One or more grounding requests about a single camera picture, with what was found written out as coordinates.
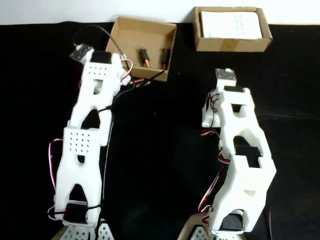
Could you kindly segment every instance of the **black background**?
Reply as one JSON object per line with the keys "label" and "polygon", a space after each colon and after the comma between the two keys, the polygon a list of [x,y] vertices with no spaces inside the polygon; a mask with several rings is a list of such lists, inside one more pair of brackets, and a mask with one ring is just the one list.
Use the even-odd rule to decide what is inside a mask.
{"label": "black background", "polygon": [[[100,24],[109,31],[112,25]],[[49,142],[62,136],[77,101],[82,68],[69,54],[73,34],[82,26],[0,26],[3,106],[9,112],[3,116],[15,129],[4,152],[11,153],[6,161],[13,163],[11,169],[22,168],[7,184],[18,198],[11,198],[6,213],[44,230],[36,239],[50,239],[61,227],[46,214],[54,194],[47,153]],[[274,40],[264,53],[195,52],[192,25],[178,24],[168,81],[119,99],[102,215],[115,239],[175,240],[196,213],[220,167],[216,139],[199,135],[202,105],[217,82],[215,68],[234,69],[237,84],[251,90],[277,168],[267,193],[274,239],[318,238],[320,27],[270,29]],[[98,29],[77,38],[97,50],[105,49],[107,40]],[[57,169],[61,147],[53,147]],[[267,239],[262,219],[249,236]]]}

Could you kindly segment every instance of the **open cardboard box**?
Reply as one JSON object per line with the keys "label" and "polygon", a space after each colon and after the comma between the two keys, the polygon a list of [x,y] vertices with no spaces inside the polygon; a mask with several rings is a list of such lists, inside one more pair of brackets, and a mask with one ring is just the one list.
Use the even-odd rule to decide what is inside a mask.
{"label": "open cardboard box", "polygon": [[[131,74],[137,78],[151,78],[162,70],[162,49],[171,50],[167,70],[159,75],[156,80],[167,81],[173,52],[177,26],[172,23],[164,23],[120,16],[116,19],[111,36],[120,46],[127,59],[133,61]],[[139,49],[145,48],[149,56],[151,68],[144,66],[140,59]],[[106,51],[119,53],[111,39],[106,46]]]}
{"label": "open cardboard box", "polygon": [[[262,38],[236,39],[203,37],[202,20],[200,12],[255,12],[258,15]],[[221,7],[196,6],[194,8],[193,30],[195,48],[201,52],[264,52],[272,42],[272,35],[262,8],[252,6]]]}

